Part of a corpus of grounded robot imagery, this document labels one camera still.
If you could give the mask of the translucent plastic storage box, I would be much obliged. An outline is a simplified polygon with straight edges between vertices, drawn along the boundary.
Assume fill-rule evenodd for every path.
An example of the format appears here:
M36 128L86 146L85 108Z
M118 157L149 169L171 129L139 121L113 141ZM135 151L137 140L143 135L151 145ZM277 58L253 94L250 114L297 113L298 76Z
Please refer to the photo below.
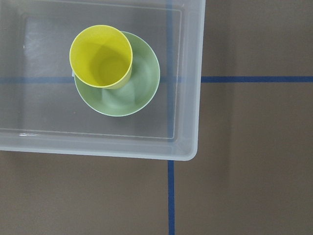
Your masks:
M3 0L0 3L2 150L187 161L198 149L203 0ZM69 49L108 24L154 50L151 102L109 117L79 96Z

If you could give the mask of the green plastic bowl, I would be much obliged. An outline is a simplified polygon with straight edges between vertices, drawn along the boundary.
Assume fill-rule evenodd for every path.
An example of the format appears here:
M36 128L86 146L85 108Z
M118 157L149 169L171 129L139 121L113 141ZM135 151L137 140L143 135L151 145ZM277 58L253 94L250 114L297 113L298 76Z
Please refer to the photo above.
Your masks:
M130 80L115 90L91 87L76 76L76 89L83 101L93 110L110 117L132 115L154 98L160 83L160 66L150 45L135 34L124 31L133 49L133 68Z

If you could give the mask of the yellow plastic cup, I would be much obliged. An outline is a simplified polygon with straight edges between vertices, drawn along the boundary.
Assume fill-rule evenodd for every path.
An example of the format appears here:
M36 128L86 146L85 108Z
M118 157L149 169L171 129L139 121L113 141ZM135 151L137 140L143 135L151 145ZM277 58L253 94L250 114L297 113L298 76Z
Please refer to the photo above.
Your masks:
M76 78L102 89L120 89L132 75L133 49L128 38L115 27L94 25L81 31L69 50Z

